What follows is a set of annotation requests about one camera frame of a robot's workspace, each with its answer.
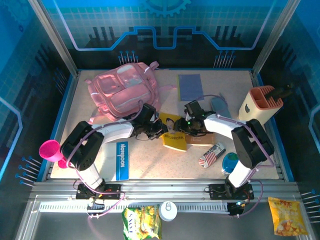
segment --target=pink plastic cup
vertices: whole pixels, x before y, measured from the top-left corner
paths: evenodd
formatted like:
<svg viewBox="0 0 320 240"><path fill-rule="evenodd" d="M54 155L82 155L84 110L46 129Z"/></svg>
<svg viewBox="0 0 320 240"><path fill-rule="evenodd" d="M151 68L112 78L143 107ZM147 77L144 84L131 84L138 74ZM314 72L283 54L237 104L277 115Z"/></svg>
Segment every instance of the pink plastic cup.
<svg viewBox="0 0 320 240"><path fill-rule="evenodd" d="M62 169L67 167L67 160L60 152L60 143L56 140L45 141L39 148L39 155L49 162L58 162L58 166Z"/></svg>

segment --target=yellow book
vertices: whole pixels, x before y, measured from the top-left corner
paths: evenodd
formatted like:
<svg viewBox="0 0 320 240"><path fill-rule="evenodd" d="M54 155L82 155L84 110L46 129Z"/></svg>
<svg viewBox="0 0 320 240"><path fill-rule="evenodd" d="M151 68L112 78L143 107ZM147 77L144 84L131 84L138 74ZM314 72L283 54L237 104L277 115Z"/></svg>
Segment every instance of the yellow book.
<svg viewBox="0 0 320 240"><path fill-rule="evenodd" d="M177 115L161 112L159 114L159 118L167 126L169 131L161 136L163 146L169 149L186 152L187 151L186 135L183 132L178 132L173 130L175 122L179 120L181 117Z"/></svg>

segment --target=green snack bag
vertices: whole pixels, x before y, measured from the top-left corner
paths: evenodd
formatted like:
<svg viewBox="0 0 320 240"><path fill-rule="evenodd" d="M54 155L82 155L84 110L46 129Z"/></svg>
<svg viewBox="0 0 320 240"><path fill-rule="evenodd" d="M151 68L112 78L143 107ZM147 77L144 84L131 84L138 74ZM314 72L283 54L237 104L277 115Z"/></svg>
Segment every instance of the green snack bag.
<svg viewBox="0 0 320 240"><path fill-rule="evenodd" d="M127 207L122 212L125 240L161 239L159 205Z"/></svg>

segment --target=chip bag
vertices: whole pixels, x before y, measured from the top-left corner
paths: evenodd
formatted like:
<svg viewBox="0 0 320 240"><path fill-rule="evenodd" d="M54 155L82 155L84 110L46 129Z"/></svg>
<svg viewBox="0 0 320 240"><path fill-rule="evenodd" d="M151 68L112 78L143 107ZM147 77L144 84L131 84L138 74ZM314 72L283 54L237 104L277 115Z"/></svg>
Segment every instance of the chip bag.
<svg viewBox="0 0 320 240"><path fill-rule="evenodd" d="M284 201L274 197L269 197L268 202L275 235L308 235L300 212L300 202Z"/></svg>
<svg viewBox="0 0 320 240"><path fill-rule="evenodd" d="M125 240L161 239L159 205L127 207L122 212Z"/></svg>

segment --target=apple logo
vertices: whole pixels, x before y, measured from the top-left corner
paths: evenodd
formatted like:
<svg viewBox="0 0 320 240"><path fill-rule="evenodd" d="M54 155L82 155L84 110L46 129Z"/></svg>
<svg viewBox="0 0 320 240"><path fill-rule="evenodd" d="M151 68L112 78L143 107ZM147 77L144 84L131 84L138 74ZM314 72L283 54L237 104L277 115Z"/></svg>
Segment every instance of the apple logo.
<svg viewBox="0 0 320 240"><path fill-rule="evenodd" d="M249 112L250 112L250 109L249 109L249 107L248 107L248 104L246 104L246 105L244 106L244 110L245 110L246 113L249 113Z"/></svg>

